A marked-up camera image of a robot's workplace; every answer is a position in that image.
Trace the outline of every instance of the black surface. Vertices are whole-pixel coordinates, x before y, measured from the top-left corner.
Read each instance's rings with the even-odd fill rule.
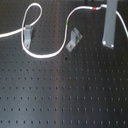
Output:
[[[32,2],[1,0],[0,33],[20,28]],[[34,26],[30,50],[51,53],[62,44],[68,13],[83,2],[36,2],[43,15]],[[126,24],[127,7],[127,2],[118,7]],[[32,8],[26,24],[38,13]],[[73,14],[66,42],[74,27],[83,39],[72,53],[64,48],[50,59],[28,56],[20,33],[0,39],[0,128],[128,127],[128,40],[117,18],[115,48],[103,47],[104,18],[105,9]]]

